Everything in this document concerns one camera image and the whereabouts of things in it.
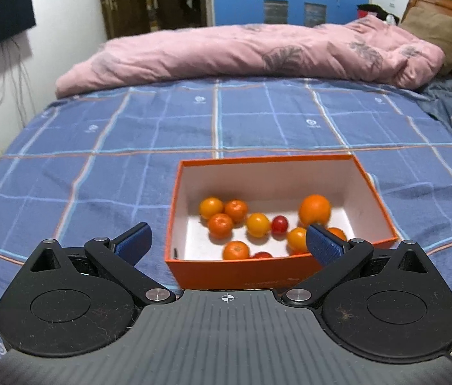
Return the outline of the large orange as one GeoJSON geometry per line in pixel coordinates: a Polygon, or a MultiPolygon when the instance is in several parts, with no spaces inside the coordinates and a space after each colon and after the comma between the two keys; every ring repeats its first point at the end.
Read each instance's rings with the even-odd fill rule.
{"type": "Polygon", "coordinates": [[[303,199],[298,217],[304,227],[310,224],[321,224],[326,226],[330,221],[331,204],[330,201],[321,195],[310,195],[303,199]]]}

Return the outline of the brown pillow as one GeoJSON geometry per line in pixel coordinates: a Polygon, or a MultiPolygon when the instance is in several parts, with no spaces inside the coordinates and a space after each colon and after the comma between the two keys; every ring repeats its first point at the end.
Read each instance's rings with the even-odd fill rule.
{"type": "Polygon", "coordinates": [[[421,7],[412,7],[400,27],[443,51],[445,58],[439,72],[441,76],[452,71],[452,17],[421,7]]]}

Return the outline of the yellow tangerine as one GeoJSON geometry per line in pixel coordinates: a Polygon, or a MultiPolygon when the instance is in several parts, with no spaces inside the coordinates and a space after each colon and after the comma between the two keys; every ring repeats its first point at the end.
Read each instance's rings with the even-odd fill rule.
{"type": "Polygon", "coordinates": [[[271,230],[271,221],[263,213],[253,213],[246,220],[249,235],[255,238],[265,237],[271,230]]]}

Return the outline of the red tomato front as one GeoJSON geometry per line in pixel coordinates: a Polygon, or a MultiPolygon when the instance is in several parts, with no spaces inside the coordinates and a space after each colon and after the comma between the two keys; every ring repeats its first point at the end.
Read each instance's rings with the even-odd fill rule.
{"type": "Polygon", "coordinates": [[[268,259],[268,258],[272,258],[272,255],[268,252],[257,252],[255,253],[255,255],[252,255],[253,259],[268,259]]]}

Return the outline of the orange tangerine front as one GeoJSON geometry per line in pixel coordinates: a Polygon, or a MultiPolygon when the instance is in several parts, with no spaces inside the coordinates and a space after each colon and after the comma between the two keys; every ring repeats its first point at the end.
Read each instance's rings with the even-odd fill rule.
{"type": "Polygon", "coordinates": [[[222,250],[224,260],[244,260],[250,258],[249,246],[241,241],[227,243],[222,250]]]}

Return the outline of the deep orange tangerine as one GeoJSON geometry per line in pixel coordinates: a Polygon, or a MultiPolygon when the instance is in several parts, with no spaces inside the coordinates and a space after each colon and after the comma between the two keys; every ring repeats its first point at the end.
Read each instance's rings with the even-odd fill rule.
{"type": "Polygon", "coordinates": [[[235,224],[242,223],[249,213],[249,206],[242,200],[233,199],[225,204],[224,213],[228,215],[235,224]]]}

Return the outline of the dark items on nightstand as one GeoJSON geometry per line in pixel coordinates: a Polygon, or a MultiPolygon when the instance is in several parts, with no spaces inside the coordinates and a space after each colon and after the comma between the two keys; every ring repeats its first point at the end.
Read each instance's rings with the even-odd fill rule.
{"type": "Polygon", "coordinates": [[[400,23],[399,17],[385,11],[384,8],[377,4],[359,4],[356,8],[358,18],[374,16],[388,24],[398,25],[400,23]]]}

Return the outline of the blue plaid bed sheet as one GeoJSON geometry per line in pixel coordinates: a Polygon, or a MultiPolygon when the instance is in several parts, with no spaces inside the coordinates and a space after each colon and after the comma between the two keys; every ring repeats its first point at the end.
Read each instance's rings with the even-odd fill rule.
{"type": "MultiPolygon", "coordinates": [[[[40,240],[80,246],[146,222],[140,269],[167,287],[170,199],[185,159],[351,153],[399,235],[452,289],[452,134],[422,96],[311,78],[205,79],[52,103],[0,158],[0,296],[40,240]]],[[[0,357],[5,353],[0,339],[0,357]]]]}

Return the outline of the orange tangerine with stem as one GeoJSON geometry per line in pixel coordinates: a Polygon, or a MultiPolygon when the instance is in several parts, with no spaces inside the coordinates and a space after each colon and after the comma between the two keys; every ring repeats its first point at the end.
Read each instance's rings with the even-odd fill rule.
{"type": "Polygon", "coordinates": [[[235,226],[230,216],[225,213],[217,213],[207,222],[209,234],[215,239],[228,238],[235,226]]]}

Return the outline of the yellow-orange tangerine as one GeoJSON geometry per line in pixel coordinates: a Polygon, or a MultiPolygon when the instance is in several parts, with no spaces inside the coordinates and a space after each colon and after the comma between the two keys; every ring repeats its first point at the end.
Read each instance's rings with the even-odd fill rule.
{"type": "Polygon", "coordinates": [[[223,213],[223,202],[214,196],[203,199],[199,204],[199,214],[202,219],[208,221],[210,217],[223,213]]]}

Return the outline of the red tomato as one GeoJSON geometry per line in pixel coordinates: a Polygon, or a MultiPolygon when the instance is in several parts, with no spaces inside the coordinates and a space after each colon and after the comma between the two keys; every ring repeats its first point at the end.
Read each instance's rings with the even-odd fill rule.
{"type": "Polygon", "coordinates": [[[285,235],[289,229],[289,221],[285,216],[278,215],[272,219],[271,233],[273,235],[285,235]]]}
{"type": "Polygon", "coordinates": [[[255,253],[255,255],[252,255],[253,259],[268,259],[268,258],[272,258],[272,255],[268,252],[257,252],[255,253]]]}

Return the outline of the pink quilted duvet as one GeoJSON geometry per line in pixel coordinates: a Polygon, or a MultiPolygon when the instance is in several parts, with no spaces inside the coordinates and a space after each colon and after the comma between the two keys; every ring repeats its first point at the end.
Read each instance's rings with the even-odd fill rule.
{"type": "Polygon", "coordinates": [[[244,24],[115,38],[55,83],[57,98],[199,77],[311,77],[415,90],[440,71],[434,44],[368,16],[313,28],[244,24]]]}

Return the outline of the orange cardboard box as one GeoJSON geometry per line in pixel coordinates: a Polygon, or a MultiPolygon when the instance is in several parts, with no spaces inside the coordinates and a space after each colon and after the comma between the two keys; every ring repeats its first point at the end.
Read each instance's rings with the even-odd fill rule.
{"type": "Polygon", "coordinates": [[[165,261],[182,289],[290,288],[312,276],[321,265],[314,255],[293,254],[285,235],[251,236],[243,225],[231,241],[249,246],[265,259],[225,261],[224,239],[212,238],[199,204],[214,196],[223,202],[241,200],[249,212],[269,219],[284,216],[299,223],[305,197],[322,195],[332,206],[330,225],[347,237],[360,237],[379,249],[398,239],[397,230],[375,187],[352,155],[236,157],[185,160],[179,164],[173,190],[165,261]]]}

